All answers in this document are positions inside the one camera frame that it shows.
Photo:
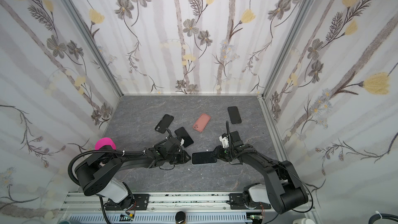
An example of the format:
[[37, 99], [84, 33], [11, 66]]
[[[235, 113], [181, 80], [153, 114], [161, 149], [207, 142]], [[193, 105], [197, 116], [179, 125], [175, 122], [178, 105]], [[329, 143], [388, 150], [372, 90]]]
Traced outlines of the black phone case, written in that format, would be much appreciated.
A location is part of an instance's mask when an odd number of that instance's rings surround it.
[[156, 125], [155, 131], [159, 133], [165, 133], [166, 130], [169, 128], [170, 124], [173, 122], [173, 120], [174, 120], [173, 116], [165, 114], [162, 117], [162, 119], [159, 121], [159, 123]]
[[232, 124], [242, 123], [241, 116], [237, 106], [229, 106], [228, 113]]

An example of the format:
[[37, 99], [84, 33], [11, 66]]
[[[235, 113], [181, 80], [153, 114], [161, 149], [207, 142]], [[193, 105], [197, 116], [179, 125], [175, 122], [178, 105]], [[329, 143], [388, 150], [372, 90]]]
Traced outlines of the pink phone case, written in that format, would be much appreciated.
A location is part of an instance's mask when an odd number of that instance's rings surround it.
[[201, 114], [193, 125], [194, 130], [198, 132], [203, 132], [207, 124], [210, 122], [211, 117], [207, 114]]

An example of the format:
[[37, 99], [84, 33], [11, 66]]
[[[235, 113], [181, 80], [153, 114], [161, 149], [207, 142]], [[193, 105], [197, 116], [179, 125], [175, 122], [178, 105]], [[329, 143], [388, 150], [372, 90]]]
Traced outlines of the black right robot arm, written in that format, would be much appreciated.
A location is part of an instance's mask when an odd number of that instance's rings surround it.
[[237, 131], [224, 133], [219, 140], [221, 145], [212, 152], [218, 160], [231, 165], [246, 164], [263, 176], [264, 184], [253, 185], [262, 192], [249, 193], [251, 201], [269, 204], [278, 214], [308, 203], [307, 189], [291, 162], [269, 158], [252, 145], [244, 144]]

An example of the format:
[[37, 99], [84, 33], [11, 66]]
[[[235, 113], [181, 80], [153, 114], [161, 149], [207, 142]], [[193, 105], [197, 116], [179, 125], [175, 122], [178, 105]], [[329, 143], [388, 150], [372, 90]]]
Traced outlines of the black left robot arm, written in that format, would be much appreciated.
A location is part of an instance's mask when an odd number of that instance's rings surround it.
[[114, 179], [124, 170], [160, 168], [166, 162], [172, 166], [188, 163], [191, 156], [170, 137], [141, 151], [117, 150], [110, 138], [97, 142], [95, 150], [74, 157], [68, 165], [69, 178], [83, 190], [85, 196], [99, 196], [121, 203], [130, 197], [127, 186]]

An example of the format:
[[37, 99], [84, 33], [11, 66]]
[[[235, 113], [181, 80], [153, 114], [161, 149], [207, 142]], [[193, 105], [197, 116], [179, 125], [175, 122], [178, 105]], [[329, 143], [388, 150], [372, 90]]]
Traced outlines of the black round knob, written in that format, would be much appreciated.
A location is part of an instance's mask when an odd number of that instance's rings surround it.
[[186, 213], [183, 211], [179, 211], [175, 215], [175, 223], [176, 224], [185, 224], [187, 221]]

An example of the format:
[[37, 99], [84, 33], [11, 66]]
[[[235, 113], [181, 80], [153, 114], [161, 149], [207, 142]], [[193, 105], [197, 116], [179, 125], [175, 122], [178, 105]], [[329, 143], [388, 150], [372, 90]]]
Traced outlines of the magenta plastic goblet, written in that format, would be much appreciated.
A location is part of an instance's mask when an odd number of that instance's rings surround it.
[[116, 150], [116, 145], [111, 138], [102, 138], [95, 144], [95, 150], [100, 150], [104, 146], [110, 146], [113, 150]]

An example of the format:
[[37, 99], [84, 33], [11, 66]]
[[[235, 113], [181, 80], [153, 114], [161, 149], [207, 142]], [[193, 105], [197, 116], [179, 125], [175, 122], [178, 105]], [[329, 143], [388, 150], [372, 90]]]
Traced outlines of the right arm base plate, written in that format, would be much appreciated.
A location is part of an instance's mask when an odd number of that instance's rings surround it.
[[227, 203], [233, 210], [262, 210], [272, 208], [270, 204], [254, 202], [250, 195], [246, 192], [229, 194], [229, 200], [227, 201]]

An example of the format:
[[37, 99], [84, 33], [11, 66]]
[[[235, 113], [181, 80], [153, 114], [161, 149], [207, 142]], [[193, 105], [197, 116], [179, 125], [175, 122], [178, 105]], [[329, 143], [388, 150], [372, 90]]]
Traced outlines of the aluminium mounting rail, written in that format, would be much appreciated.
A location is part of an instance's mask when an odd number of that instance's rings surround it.
[[[227, 203], [229, 194], [233, 192], [135, 192], [135, 194], [150, 194], [149, 203], [143, 213], [162, 213], [177, 211], [192, 212], [261, 212], [262, 210], [233, 210]], [[85, 196], [79, 192], [71, 192], [65, 198], [61, 213], [101, 213], [101, 204], [98, 196]]]

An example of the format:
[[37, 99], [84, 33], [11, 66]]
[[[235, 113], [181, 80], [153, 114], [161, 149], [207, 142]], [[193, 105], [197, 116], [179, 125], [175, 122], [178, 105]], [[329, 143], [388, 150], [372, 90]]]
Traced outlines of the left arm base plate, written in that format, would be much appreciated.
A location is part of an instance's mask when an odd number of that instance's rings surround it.
[[145, 211], [149, 203], [150, 194], [132, 194], [128, 195], [120, 203], [115, 203], [109, 199], [105, 204], [107, 211]]

